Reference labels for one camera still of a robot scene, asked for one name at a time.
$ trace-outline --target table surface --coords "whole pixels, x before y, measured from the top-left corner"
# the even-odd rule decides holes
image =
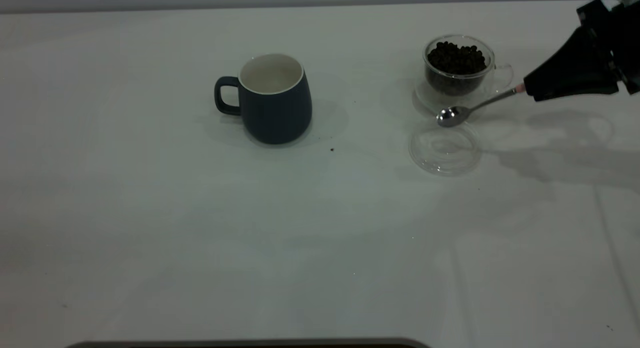
[[[426,41],[470,33],[522,79],[580,4],[0,16],[0,346],[640,346],[638,97],[496,104],[460,177],[407,149]],[[308,74],[292,145],[213,104],[265,52]]]

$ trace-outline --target coffee bean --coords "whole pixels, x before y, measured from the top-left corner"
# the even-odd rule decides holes
[[[477,47],[475,45],[458,47],[448,41],[439,42],[436,48],[429,52],[427,59],[432,66],[446,73],[458,75],[478,73],[487,68],[487,65],[483,53],[478,51]]]

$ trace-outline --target mug rim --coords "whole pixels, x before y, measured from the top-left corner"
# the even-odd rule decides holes
[[[263,58],[263,57],[268,57],[268,56],[284,56],[286,58],[290,58],[292,59],[295,63],[297,63],[297,65],[300,67],[300,77],[297,78],[297,81],[292,84],[290,87],[287,87],[286,89],[282,89],[281,91],[277,91],[277,92],[260,92],[260,91],[254,91],[253,89],[247,87],[246,84],[244,84],[244,82],[242,82],[242,70],[247,66],[247,64],[251,63],[253,60],[255,59],[259,59],[259,58]],[[304,66],[302,66],[302,63],[300,63],[300,61],[298,61],[295,57],[288,55],[288,54],[284,54],[284,53],[280,53],[280,52],[271,52],[271,53],[267,53],[267,54],[261,54],[260,56],[254,56],[251,57],[251,59],[249,59],[247,62],[245,62],[242,67],[240,68],[240,70],[238,70],[238,82],[240,82],[240,85],[242,85],[242,87],[244,89],[246,89],[247,91],[253,92],[257,95],[265,95],[265,96],[270,96],[270,95],[279,95],[281,93],[285,93],[287,91],[291,91],[291,89],[293,89],[294,87],[296,87],[300,81],[302,81],[302,78],[305,76],[305,68]]]
[[[442,70],[439,70],[438,68],[435,68],[429,62],[429,59],[427,59],[427,48],[429,48],[429,46],[431,46],[432,44],[436,43],[437,41],[440,41],[441,39],[452,38],[452,37],[470,38],[470,39],[473,39],[473,41],[477,41],[478,43],[481,43],[482,45],[484,45],[486,47],[486,49],[489,51],[489,53],[491,54],[489,64],[487,64],[486,68],[484,70],[480,71],[480,72],[469,73],[467,75],[459,75],[459,74],[455,74],[455,73],[448,73],[448,72],[444,72]],[[424,63],[427,65],[427,67],[429,67],[430,70],[438,73],[439,75],[443,75],[445,77],[450,77],[450,78],[453,78],[453,79],[474,79],[474,78],[482,77],[482,76],[486,75],[487,73],[489,73],[489,71],[493,70],[494,66],[496,65],[495,64],[496,63],[495,62],[496,54],[494,53],[492,48],[489,47],[489,45],[487,45],[486,43],[484,43],[484,41],[482,41],[481,39],[477,39],[477,38],[475,38],[473,36],[469,36],[467,34],[445,34],[444,36],[436,37],[436,38],[432,39],[431,41],[429,41],[429,43],[427,43],[422,50],[423,50],[422,51],[422,59],[425,60]]]

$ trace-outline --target spoon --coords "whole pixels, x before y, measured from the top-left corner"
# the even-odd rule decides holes
[[[471,108],[467,108],[464,107],[462,105],[455,105],[453,107],[449,107],[446,109],[443,109],[439,114],[438,117],[436,118],[438,121],[438,125],[441,127],[455,127],[457,125],[460,125],[460,123],[463,123],[464,121],[466,121],[467,118],[469,118],[469,116],[471,116],[471,114],[479,108],[485,107],[485,105],[489,105],[492,104],[494,102],[498,102],[499,100],[504,100],[507,97],[511,97],[513,95],[517,95],[518,93],[522,93],[525,92],[526,88],[524,86],[523,83],[519,84],[518,86],[515,86],[514,88],[503,92],[499,95],[496,95],[492,98],[489,98],[489,100],[486,100],[484,102],[482,102],[479,105],[476,105],[475,107],[471,107]]]

